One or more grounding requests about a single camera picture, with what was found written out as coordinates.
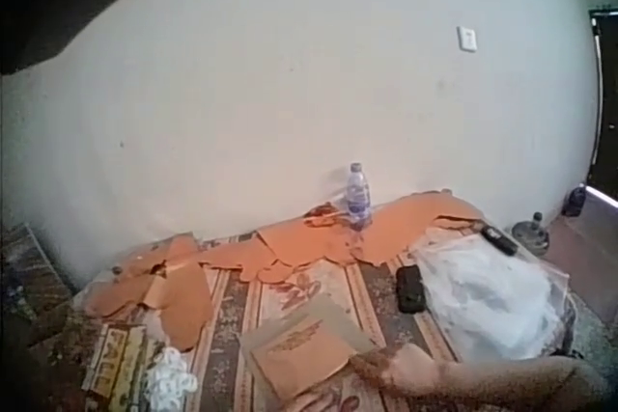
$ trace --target door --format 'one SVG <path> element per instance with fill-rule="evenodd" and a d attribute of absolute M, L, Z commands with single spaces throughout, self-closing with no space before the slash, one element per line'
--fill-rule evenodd
<path fill-rule="evenodd" d="M 593 16 L 603 91 L 596 156 L 588 184 L 618 200 L 618 12 Z"/>

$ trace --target black wallet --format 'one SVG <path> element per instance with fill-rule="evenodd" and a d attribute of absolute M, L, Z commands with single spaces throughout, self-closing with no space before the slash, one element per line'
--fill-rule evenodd
<path fill-rule="evenodd" d="M 395 274 L 397 305 L 402 313 L 416 314 L 427 309 L 423 279 L 418 265 L 400 267 Z"/>

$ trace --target white rope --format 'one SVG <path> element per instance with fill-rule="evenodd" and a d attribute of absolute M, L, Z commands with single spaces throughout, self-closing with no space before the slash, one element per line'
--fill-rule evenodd
<path fill-rule="evenodd" d="M 176 412 L 185 393 L 197 390 L 197 378 L 188 373 L 186 362 L 175 347 L 166 347 L 146 372 L 146 398 L 153 412 Z"/>

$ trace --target clear plastic bag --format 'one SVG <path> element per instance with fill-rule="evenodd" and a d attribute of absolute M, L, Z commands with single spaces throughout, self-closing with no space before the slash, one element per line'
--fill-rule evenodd
<path fill-rule="evenodd" d="M 568 276 L 475 234 L 417 250 L 429 308 L 463 360 L 538 356 L 560 322 Z"/>

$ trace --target hand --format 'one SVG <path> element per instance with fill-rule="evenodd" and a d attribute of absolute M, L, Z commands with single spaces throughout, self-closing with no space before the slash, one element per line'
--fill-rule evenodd
<path fill-rule="evenodd" d="M 359 354 L 350 365 L 371 385 L 397 396 L 430 397 L 440 379 L 440 364 L 413 343 Z"/>
<path fill-rule="evenodd" d="M 331 390 L 305 393 L 284 407 L 283 412 L 326 412 L 337 404 L 337 399 L 337 395 Z"/>

